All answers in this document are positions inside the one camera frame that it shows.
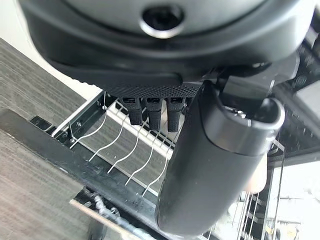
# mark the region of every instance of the metal rod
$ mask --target metal rod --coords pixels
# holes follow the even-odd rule
[[[144,164],[142,167],[140,167],[139,169],[135,170],[135,171],[131,174],[131,176],[129,177],[129,179],[126,181],[125,186],[130,182],[130,180],[132,179],[132,177],[133,177],[136,173],[138,173],[138,172],[140,172],[142,169],[144,169],[145,166],[147,166],[147,164],[149,163],[149,161],[150,161],[150,159],[151,159],[151,156],[152,156],[152,153],[153,153],[153,151],[154,151],[154,143],[155,143],[155,141],[156,141],[159,133],[160,133],[160,131],[158,131],[158,133],[156,134],[155,138],[154,138],[153,141],[152,141],[152,144],[151,144],[151,152],[150,152],[150,155],[149,155],[148,160],[145,162],[145,164]]]
[[[238,210],[240,199],[241,199],[241,193],[240,193],[238,202],[236,203],[236,207],[235,207],[235,211],[234,211],[234,215],[233,215],[233,219],[232,219],[232,224],[231,224],[232,227],[234,226],[234,222],[235,222],[235,218],[236,218],[236,215],[237,215],[237,210]]]
[[[278,140],[274,139],[272,143],[276,145],[282,152],[285,151],[285,146],[283,146]]]
[[[87,134],[87,135],[83,135],[83,136],[79,137],[79,138],[74,142],[74,144],[71,145],[70,149],[72,149],[81,139],[85,139],[85,138],[88,138],[88,137],[96,134],[96,133],[103,127],[103,125],[105,124],[105,121],[106,121],[106,119],[107,119],[107,111],[108,111],[108,109],[105,111],[104,119],[103,119],[101,125],[100,125],[96,130],[94,130],[93,132],[91,132],[91,133],[89,133],[89,134]]]
[[[178,133],[180,133],[180,131],[181,131],[181,129],[182,129],[182,126],[183,126],[183,124],[181,124],[181,126],[180,126],[180,128],[179,128],[179,130],[178,130]],[[165,170],[166,170],[166,167],[167,167],[167,163],[168,163],[168,153],[169,153],[169,150],[170,150],[172,144],[174,143],[174,141],[176,140],[176,138],[178,137],[178,135],[179,135],[178,133],[175,135],[173,141],[170,143],[170,146],[168,147],[168,150],[167,150],[166,153],[165,153],[165,162],[164,162],[164,167],[163,167],[163,169],[162,169],[162,172],[160,173],[160,175],[159,175],[155,180],[153,180],[152,182],[149,183],[149,185],[148,185],[148,186],[146,187],[146,189],[143,191],[142,196],[144,196],[144,195],[146,194],[147,190],[150,188],[150,186],[151,186],[152,184],[154,184],[156,181],[158,181],[158,180],[161,178],[162,174],[164,174],[164,172],[165,172]]]
[[[258,199],[259,199],[259,193],[256,195],[256,200],[255,200],[255,205],[254,205],[254,210],[253,210],[253,215],[252,215],[252,219],[251,219],[251,226],[250,226],[250,230],[249,230],[249,236],[251,236],[251,230],[252,230],[252,226],[254,224],[254,218],[256,215],[256,210],[257,210],[257,204],[258,204]]]
[[[276,208],[275,208],[275,216],[274,216],[274,229],[273,229],[273,236],[272,236],[273,240],[276,239],[276,232],[277,232],[276,225],[277,225],[277,221],[278,221],[278,208],[279,208],[281,185],[282,185],[282,175],[284,172],[284,165],[285,165],[285,154],[286,154],[286,151],[283,150],[283,158],[282,158],[280,179],[279,179],[279,190],[278,190],[278,196],[277,196],[277,200],[276,200]]]
[[[209,231],[209,236],[208,236],[208,240],[210,240],[210,236],[211,236],[211,233],[212,233],[212,229],[213,229],[213,225],[212,225],[212,227],[210,228],[210,231]]]
[[[66,120],[64,120],[59,126],[57,126],[56,130],[53,131],[51,137],[55,137],[59,131],[61,131],[69,122],[76,119],[86,108],[90,107],[92,103],[95,103],[100,97],[103,90],[101,89],[97,94],[87,101],[84,102],[77,110],[75,110]]]
[[[129,152],[126,156],[124,156],[124,157],[120,158],[119,160],[117,160],[117,161],[110,167],[110,169],[108,170],[107,174],[109,174],[109,173],[111,172],[111,170],[114,169],[114,167],[115,167],[118,163],[126,160],[126,159],[127,159],[128,157],[130,157],[131,154],[135,151],[135,149],[136,149],[136,147],[137,147],[137,145],[138,145],[138,141],[139,141],[139,133],[140,133],[141,129],[143,129],[143,127],[144,127],[145,124],[146,124],[146,123],[144,122],[143,125],[142,125],[142,126],[139,128],[139,130],[137,131],[135,145],[134,145],[133,149],[131,150],[131,152]]]
[[[247,214],[246,214],[246,218],[245,218],[245,223],[244,223],[243,232],[246,230],[246,227],[247,227],[248,218],[249,218],[249,212],[250,212],[251,203],[252,203],[253,198],[254,198],[254,195],[252,194],[252,195],[251,195],[251,200],[250,200],[250,203],[249,203],[249,208],[248,208],[248,211],[247,211]]]
[[[244,204],[243,204],[243,208],[241,211],[241,217],[240,217],[240,223],[239,223],[239,227],[238,227],[238,235],[237,235],[237,240],[240,240],[241,237],[241,233],[242,233],[242,225],[245,222],[245,217],[246,217],[246,209],[247,209],[247,205],[249,203],[249,198],[250,198],[250,192],[247,192],[245,194],[245,199],[244,199]]]
[[[93,154],[93,156],[88,160],[88,162],[90,162],[101,150],[110,147],[112,144],[114,144],[114,143],[118,140],[118,138],[119,138],[120,135],[121,135],[122,130],[124,129],[124,122],[125,122],[127,116],[128,116],[128,115],[126,115],[125,118],[122,120],[121,129],[120,129],[119,134],[116,136],[116,138],[115,138],[112,142],[110,142],[109,144],[107,144],[107,145],[99,148],[99,149],[95,152],[95,154]]]

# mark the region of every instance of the black plastic part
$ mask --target black plastic part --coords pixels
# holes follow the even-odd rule
[[[167,126],[169,133],[175,133],[179,130],[179,119],[182,108],[185,104],[185,98],[171,97],[166,99]]]
[[[195,102],[206,137],[221,149],[245,156],[266,153],[285,121],[284,107],[274,98],[265,98],[250,118],[227,111],[210,81],[203,83],[192,106]]]
[[[43,118],[39,116],[33,117],[30,122],[34,125],[36,125],[38,128],[40,128],[42,131],[48,130],[52,124],[44,120]]]
[[[179,236],[197,236],[209,229],[239,196],[263,156],[214,145],[205,134],[198,98],[185,116],[155,214],[162,231]]]
[[[149,127],[152,131],[160,131],[162,98],[148,97],[145,99],[145,106],[148,111]]]
[[[133,97],[122,94],[127,88],[139,91],[135,97],[144,97],[146,86],[156,85],[153,91],[161,98],[194,97],[196,92],[186,96],[183,90],[175,96],[166,94],[177,83],[196,85],[215,66],[289,56],[302,42],[314,10],[308,0],[268,0],[225,27],[159,40],[98,24],[63,0],[20,4],[34,45],[59,71],[116,97]]]
[[[131,125],[142,125],[142,107],[140,98],[123,97],[121,98],[123,106],[129,112],[129,118]]]
[[[151,28],[166,31],[180,25],[184,19],[184,13],[175,5],[154,6],[144,11],[142,19]]]
[[[225,82],[219,98],[225,106],[245,113],[255,111],[271,93],[273,86],[296,76],[299,63],[299,55],[295,52],[285,59],[262,66],[227,67],[217,77],[219,82],[222,79]]]

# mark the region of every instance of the metal wire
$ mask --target metal wire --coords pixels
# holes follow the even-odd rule
[[[280,201],[280,194],[281,194],[281,186],[282,186],[282,176],[284,172],[284,166],[285,166],[285,155],[286,155],[286,150],[283,148],[283,157],[282,157],[282,164],[281,164],[281,171],[280,171],[280,179],[279,179],[279,190],[278,190],[278,196],[276,200],[276,208],[275,208],[275,216],[274,216],[274,231],[273,231],[273,236],[272,239],[276,239],[276,225],[278,221],[278,208],[279,208],[279,201]]]
[[[111,170],[114,169],[114,167],[115,167],[118,163],[126,160],[126,159],[127,159],[128,157],[130,157],[131,154],[135,151],[135,149],[136,149],[136,147],[137,147],[137,145],[138,145],[138,141],[139,141],[139,133],[140,133],[141,129],[143,129],[143,127],[144,127],[145,124],[146,124],[146,123],[144,122],[143,125],[142,125],[142,126],[139,128],[139,130],[137,131],[135,145],[134,145],[133,149],[131,150],[131,152],[129,152],[129,153],[128,153],[126,156],[124,156],[123,158],[120,158],[119,160],[117,160],[117,161],[110,167],[110,169],[108,170],[107,174],[109,174],[109,173],[111,172]]]
[[[96,134],[97,132],[99,132],[99,130],[103,127],[103,125],[105,124],[105,121],[106,121],[106,119],[107,119],[107,111],[108,111],[108,109],[105,111],[104,119],[103,119],[101,125],[100,125],[96,130],[94,130],[93,132],[91,132],[91,133],[89,133],[89,134],[87,134],[87,135],[83,135],[83,136],[79,137],[79,138],[74,142],[74,144],[71,145],[70,149],[72,149],[81,139],[85,139],[85,138],[91,137],[92,135],[94,135],[94,134]]]
[[[248,202],[249,202],[249,198],[250,198],[250,192],[247,192],[245,194],[245,198],[244,198],[244,204],[243,204],[243,208],[242,208],[242,211],[241,211],[241,216],[240,216],[240,223],[238,225],[238,234],[237,234],[237,240],[240,240],[241,238],[241,235],[242,235],[242,226],[245,222],[245,218],[246,218],[246,209],[247,209],[247,205],[248,205]]]
[[[248,218],[249,218],[249,212],[250,212],[251,203],[252,203],[253,198],[254,198],[254,195],[252,194],[252,195],[251,195],[251,200],[250,200],[250,203],[249,203],[249,208],[248,208],[248,211],[247,211],[247,213],[246,213],[246,218],[245,218],[245,223],[244,223],[243,231],[245,231],[245,230],[246,230],[246,227],[247,227]]]
[[[241,199],[241,193],[240,193],[238,202],[236,203],[236,207],[235,207],[235,211],[234,211],[234,216],[233,216],[232,224],[231,224],[232,227],[234,226],[234,222],[235,222],[235,218],[236,218],[237,209],[238,209],[238,206],[239,206],[240,199]]]
[[[256,195],[254,210],[253,210],[252,219],[251,219],[251,226],[250,226],[250,230],[249,230],[249,236],[251,236],[251,230],[252,230],[252,226],[254,224],[254,218],[255,218],[255,215],[256,215],[257,204],[258,204],[258,199],[259,199],[259,193],[260,192],[258,192],[258,194]]]
[[[154,151],[154,143],[155,143],[157,137],[159,136],[159,134],[160,134],[160,131],[158,131],[158,133],[156,134],[156,136],[154,137],[154,139],[153,139],[153,141],[152,141],[152,144],[151,144],[151,152],[150,152],[150,155],[149,155],[148,160],[145,162],[145,164],[144,164],[142,167],[138,168],[137,170],[135,170],[135,171],[130,175],[129,179],[128,179],[128,180],[126,181],[126,183],[125,183],[125,186],[130,182],[130,180],[133,178],[133,176],[134,176],[136,173],[138,173],[138,172],[140,172],[142,169],[144,169],[145,166],[147,166],[147,164],[149,163],[149,161],[150,161],[150,159],[151,159],[151,156],[152,156],[152,153],[153,153],[153,151]]]
[[[119,134],[116,136],[116,138],[115,138],[112,142],[110,142],[109,144],[107,144],[107,145],[99,148],[99,149],[93,154],[93,156],[88,160],[88,162],[91,162],[91,160],[92,160],[101,150],[110,147],[111,145],[113,145],[113,144],[118,140],[118,138],[120,137],[120,135],[121,135],[121,133],[122,133],[122,130],[124,129],[124,122],[125,122],[125,120],[127,119],[127,117],[128,117],[128,115],[126,115],[125,118],[122,120],[121,129],[120,129]]]
[[[151,186],[152,184],[154,184],[156,181],[158,181],[158,180],[161,178],[162,174],[164,174],[164,172],[165,172],[165,170],[166,170],[166,167],[167,167],[167,163],[168,163],[168,153],[169,153],[169,150],[171,149],[171,146],[173,145],[173,143],[174,143],[174,141],[176,140],[176,138],[178,137],[178,135],[179,135],[179,133],[180,133],[180,131],[181,131],[181,129],[182,129],[182,126],[183,126],[183,124],[181,124],[181,126],[180,126],[177,134],[175,135],[173,141],[171,142],[170,146],[168,147],[168,150],[167,150],[166,153],[165,153],[165,162],[164,162],[164,167],[163,167],[162,172],[160,173],[160,175],[159,175],[155,180],[153,180],[152,182],[149,183],[149,185],[148,185],[148,186],[146,187],[146,189],[143,191],[142,196],[144,196],[144,195],[146,194],[147,190],[150,188],[150,186]]]

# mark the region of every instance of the metal bar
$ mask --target metal bar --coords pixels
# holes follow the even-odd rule
[[[237,214],[237,210],[238,210],[238,206],[239,206],[240,199],[241,199],[241,193],[240,193],[238,202],[236,203],[236,207],[235,207],[235,211],[234,211],[234,216],[233,216],[232,224],[231,224],[232,227],[234,226],[234,222],[235,222],[235,218],[236,218],[236,214]]]
[[[249,235],[250,235],[250,236],[251,236],[252,226],[253,226],[253,224],[254,224],[254,218],[255,218],[255,215],[256,215],[258,199],[259,199],[259,192],[258,192],[258,194],[256,195],[256,200],[255,200],[253,215],[252,215],[252,219],[251,219],[251,225],[250,225],[250,230],[249,230]]]
[[[274,230],[273,230],[273,236],[272,236],[273,240],[276,239],[276,232],[277,232],[276,225],[277,225],[277,221],[278,221],[278,208],[279,208],[281,185],[282,185],[282,175],[284,172],[284,165],[285,165],[285,154],[286,154],[286,151],[283,152],[282,166],[281,166],[281,171],[280,171],[279,190],[278,190],[278,196],[277,196],[277,200],[276,200],[276,208],[275,208],[275,216],[274,216]]]
[[[97,100],[101,97],[103,94],[103,90],[101,89],[97,94],[87,101],[84,102],[77,110],[75,110],[66,120],[64,120],[59,126],[57,126],[56,130],[53,131],[51,134],[51,137],[55,137],[59,131],[62,131],[64,127],[70,123],[71,125],[77,120],[77,118],[86,111],[87,108],[89,108],[92,104],[96,103]]]
[[[247,206],[248,206],[248,203],[249,203],[249,198],[250,198],[250,192],[246,192],[243,208],[242,208],[242,211],[241,211],[240,223],[239,223],[238,231],[237,231],[238,232],[237,238],[236,238],[237,240],[240,240],[242,232],[243,232],[242,231],[242,226],[245,223],[246,209],[247,209]]]
[[[246,231],[246,227],[247,227],[247,223],[248,223],[248,218],[249,218],[249,212],[250,212],[250,208],[251,208],[251,203],[252,203],[253,197],[254,197],[254,195],[252,194],[252,195],[251,195],[251,200],[250,200],[250,203],[249,203],[249,207],[248,207],[248,211],[247,211],[247,214],[246,214],[246,218],[245,218],[245,223],[244,223],[244,227],[243,227],[243,232]]]

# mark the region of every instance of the wire rack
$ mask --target wire rack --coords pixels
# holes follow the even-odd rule
[[[82,135],[79,138],[76,138],[72,134],[73,132],[72,120],[71,120],[72,116],[70,116],[60,126],[57,127],[57,130],[54,133],[52,133],[52,136],[54,137],[55,134],[58,132],[58,130],[65,131],[66,128],[69,128],[71,132],[71,140],[72,140],[71,142],[72,144],[69,147],[70,149],[73,149],[77,144],[81,144],[85,146],[92,152],[91,157],[87,159],[88,162],[91,162],[95,158],[95,156],[99,156],[111,164],[110,169],[107,170],[108,174],[114,168],[116,168],[128,176],[128,179],[125,183],[126,186],[131,181],[134,181],[144,188],[144,191],[142,192],[142,194],[139,193],[142,196],[145,196],[147,192],[150,192],[151,194],[158,196],[159,190],[155,189],[153,185],[155,183],[161,184],[164,178],[168,162],[171,159],[173,150],[176,145],[176,141],[179,137],[179,134],[181,132],[181,129],[184,123],[184,115],[181,114],[178,132],[169,133],[167,130],[167,121],[168,121],[167,113],[166,113],[167,107],[166,107],[166,102],[163,101],[162,112],[161,112],[161,121],[162,121],[161,129],[158,132],[154,132],[154,131],[151,131],[149,128],[146,109],[142,110],[143,124],[141,126],[132,126],[130,125],[128,111],[121,104],[121,102],[118,99],[116,99],[111,105],[107,107],[106,96],[107,94],[104,93],[104,103],[101,105],[101,108],[104,110],[104,114],[102,116],[102,121],[100,125],[96,127],[96,129]],[[80,110],[85,109],[84,106],[94,102],[96,98],[97,97],[89,99],[79,109]],[[94,135],[96,135],[104,127],[107,120],[109,119],[112,119],[113,121],[117,122],[120,125],[120,129],[118,130],[116,137],[111,142],[106,143],[104,146],[101,146],[98,149],[92,149],[83,143],[85,139],[92,138]],[[132,135],[134,135],[135,137],[134,147],[131,149],[128,149],[127,154],[125,156],[122,156],[120,159],[117,159],[115,161],[110,160],[108,159],[108,157],[103,155],[102,152],[112,147],[112,145],[114,145],[121,138],[125,138],[125,136],[122,136],[124,129],[126,129]],[[144,164],[142,166],[137,166],[131,172],[123,171],[123,169],[121,169],[120,167],[120,164],[123,164],[126,161],[130,161],[130,157],[137,150],[139,142],[144,143],[144,146],[145,146],[144,151],[149,151],[148,157],[146,157]],[[276,140],[274,142],[274,147],[277,150],[280,149],[284,151],[284,147]],[[164,158],[163,164],[161,168],[158,169],[158,173],[153,177],[153,179],[149,179],[148,182],[143,181],[138,177],[138,173],[143,171],[146,168],[146,166],[150,165],[150,161],[152,159],[153,154],[155,154],[155,152],[157,152]],[[230,208],[225,213],[225,215],[215,225],[213,225],[207,232],[204,232],[198,238],[203,240],[204,239],[210,240],[210,239],[217,239],[217,238],[220,240],[240,240],[240,239],[253,240],[254,238],[251,236],[251,232],[253,229],[253,223],[256,218],[256,209],[257,209],[257,204],[259,202],[258,199],[259,199],[259,193],[252,194],[250,192],[242,192],[239,195],[239,198],[230,206]]]

